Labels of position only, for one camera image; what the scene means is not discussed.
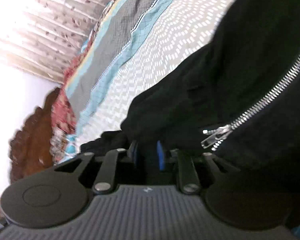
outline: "ribbed gray surface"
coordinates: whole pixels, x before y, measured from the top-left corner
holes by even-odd
[[[111,195],[96,196],[87,211],[71,222],[50,229],[15,225],[0,240],[186,239],[292,240],[284,227],[248,232],[214,219],[197,196],[179,193],[174,186],[120,186]]]

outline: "metal screw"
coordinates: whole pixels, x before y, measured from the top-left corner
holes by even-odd
[[[196,185],[196,184],[187,184],[183,187],[183,190],[185,192],[188,192],[188,193],[194,193],[194,192],[197,192],[199,189],[199,186]]]
[[[94,188],[97,191],[105,191],[111,188],[111,185],[107,182],[99,182],[96,185],[94,185]]]

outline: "zipper teeth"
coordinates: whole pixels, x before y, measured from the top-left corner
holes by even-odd
[[[297,77],[299,72],[300,72],[300,55],[297,58],[296,62],[293,64],[292,68],[261,100],[259,100],[255,105],[253,105],[243,114],[241,114],[236,120],[230,123],[231,129],[232,130],[237,129],[239,126],[244,124],[255,114],[263,110],[273,100],[275,100],[291,84],[291,82]],[[214,144],[211,150],[215,151],[222,142],[223,141],[219,141],[216,144]]]
[[[215,129],[215,130],[204,130],[203,131],[203,134],[204,135],[212,135],[214,134],[215,132],[217,132],[219,130],[219,128]]]

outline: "metal zipper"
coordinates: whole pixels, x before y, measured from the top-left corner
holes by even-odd
[[[209,136],[201,142],[202,147],[204,149],[211,147],[212,151],[216,151],[220,144],[228,137],[230,133],[233,132],[233,130],[240,127],[247,120],[262,111],[266,106],[274,101],[291,84],[299,72],[300,55],[285,76],[261,100],[241,114],[237,119],[230,124],[218,127],[215,130],[203,130],[203,134]]]

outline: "gray fabric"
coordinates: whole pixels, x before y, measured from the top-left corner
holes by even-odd
[[[90,99],[90,91],[122,47],[130,40],[130,30],[153,0],[127,0],[111,19],[105,36],[94,51],[90,69],[80,78],[69,102],[75,116],[80,116]]]

